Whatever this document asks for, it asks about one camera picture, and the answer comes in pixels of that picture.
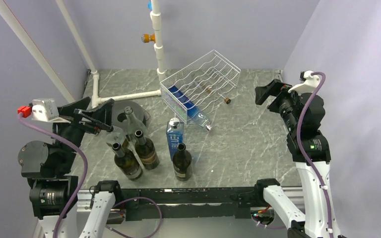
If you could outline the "blue glass bottle silver cap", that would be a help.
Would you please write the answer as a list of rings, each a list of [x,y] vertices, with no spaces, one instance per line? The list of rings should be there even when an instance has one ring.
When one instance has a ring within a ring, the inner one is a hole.
[[[184,123],[178,118],[171,118],[167,124],[166,136],[171,161],[178,149],[178,145],[184,140]]]

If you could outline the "dark green wine bottle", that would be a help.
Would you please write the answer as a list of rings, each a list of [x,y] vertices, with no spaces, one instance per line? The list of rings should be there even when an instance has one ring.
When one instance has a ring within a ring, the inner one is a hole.
[[[187,181],[192,175],[192,156],[184,143],[180,143],[173,155],[175,176],[180,181]]]

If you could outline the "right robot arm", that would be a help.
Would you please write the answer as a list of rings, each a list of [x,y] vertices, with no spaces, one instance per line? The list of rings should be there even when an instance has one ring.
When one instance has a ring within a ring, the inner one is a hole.
[[[325,78],[317,78],[295,86],[273,80],[255,88],[255,103],[263,104],[273,96],[267,107],[280,114],[286,125],[287,147],[299,173],[304,211],[284,194],[276,179],[261,179],[255,190],[254,201],[269,205],[283,222],[289,238],[342,238],[337,223],[330,188],[330,147],[319,130],[325,116],[324,101],[317,95]]]

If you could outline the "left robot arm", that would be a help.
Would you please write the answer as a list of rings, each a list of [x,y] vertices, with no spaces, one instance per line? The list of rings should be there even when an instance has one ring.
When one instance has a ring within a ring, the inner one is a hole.
[[[29,199],[34,216],[47,238],[100,238],[112,208],[123,201],[115,180],[97,183],[92,193],[90,213],[82,231],[78,230],[78,193],[84,177],[71,175],[76,156],[88,161],[80,149],[85,134],[113,131],[114,100],[89,109],[89,97],[58,107],[54,99],[35,99],[17,110],[18,121],[45,134],[52,143],[31,141],[18,153],[21,175],[30,187]]]

